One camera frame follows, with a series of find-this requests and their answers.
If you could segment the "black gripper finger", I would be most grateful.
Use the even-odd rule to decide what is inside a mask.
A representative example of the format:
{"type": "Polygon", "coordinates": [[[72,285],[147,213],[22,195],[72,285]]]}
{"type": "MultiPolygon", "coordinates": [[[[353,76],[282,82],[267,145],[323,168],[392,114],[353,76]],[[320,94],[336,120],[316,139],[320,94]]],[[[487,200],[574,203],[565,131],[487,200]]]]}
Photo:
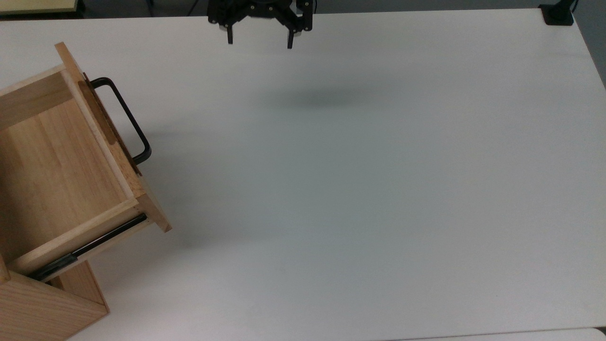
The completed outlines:
{"type": "Polygon", "coordinates": [[[208,22],[225,28],[230,45],[233,44],[233,25],[245,17],[245,6],[246,0],[208,1],[208,22]]]}
{"type": "Polygon", "coordinates": [[[293,48],[297,33],[312,30],[313,15],[313,0],[279,0],[276,3],[276,19],[288,28],[288,49],[293,48]]]}

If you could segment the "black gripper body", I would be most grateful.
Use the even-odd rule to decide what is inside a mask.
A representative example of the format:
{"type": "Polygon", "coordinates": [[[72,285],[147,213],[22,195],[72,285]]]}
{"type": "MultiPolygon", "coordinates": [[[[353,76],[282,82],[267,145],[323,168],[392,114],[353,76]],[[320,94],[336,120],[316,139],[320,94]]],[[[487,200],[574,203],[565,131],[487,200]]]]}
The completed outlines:
{"type": "Polygon", "coordinates": [[[276,18],[290,10],[291,0],[233,0],[234,14],[254,18],[276,18]]]}

